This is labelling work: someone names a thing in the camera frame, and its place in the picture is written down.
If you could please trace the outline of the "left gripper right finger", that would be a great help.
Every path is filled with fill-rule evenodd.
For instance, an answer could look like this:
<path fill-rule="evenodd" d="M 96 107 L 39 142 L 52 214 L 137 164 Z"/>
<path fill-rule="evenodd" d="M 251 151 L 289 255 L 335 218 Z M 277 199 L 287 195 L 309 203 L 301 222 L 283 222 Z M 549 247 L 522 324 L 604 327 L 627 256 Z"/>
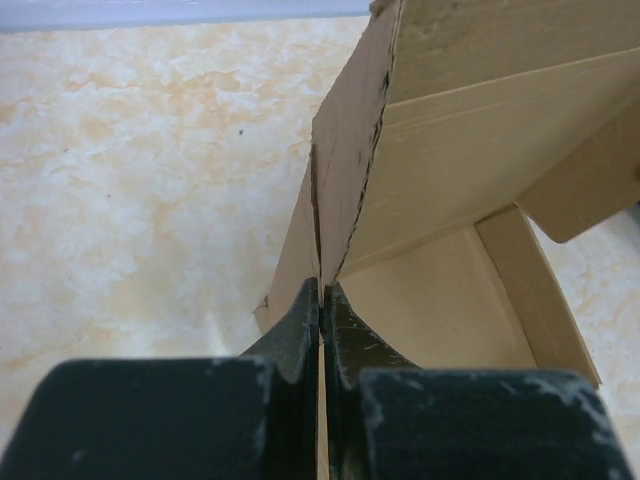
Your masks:
<path fill-rule="evenodd" d="M 629 479 L 606 409 L 557 369 L 423 369 L 324 291 L 333 479 Z"/>

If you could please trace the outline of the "cardboard box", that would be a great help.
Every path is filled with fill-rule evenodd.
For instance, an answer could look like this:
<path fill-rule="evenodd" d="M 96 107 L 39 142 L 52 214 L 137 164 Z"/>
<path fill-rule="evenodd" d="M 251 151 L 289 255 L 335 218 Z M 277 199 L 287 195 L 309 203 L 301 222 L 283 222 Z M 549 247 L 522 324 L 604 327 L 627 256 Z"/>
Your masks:
<path fill-rule="evenodd" d="M 423 369 L 600 379 L 547 257 L 639 200 L 635 1 L 375 1 L 312 122 L 266 334 L 318 285 Z"/>

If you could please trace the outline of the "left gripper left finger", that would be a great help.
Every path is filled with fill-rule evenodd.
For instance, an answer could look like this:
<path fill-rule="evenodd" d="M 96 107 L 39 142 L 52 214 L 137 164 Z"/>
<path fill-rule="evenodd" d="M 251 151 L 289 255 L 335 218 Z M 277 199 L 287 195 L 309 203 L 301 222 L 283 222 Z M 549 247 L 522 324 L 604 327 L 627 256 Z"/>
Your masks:
<path fill-rule="evenodd" d="M 235 357 L 83 359 L 35 389 L 5 479 L 312 479 L 318 285 Z"/>

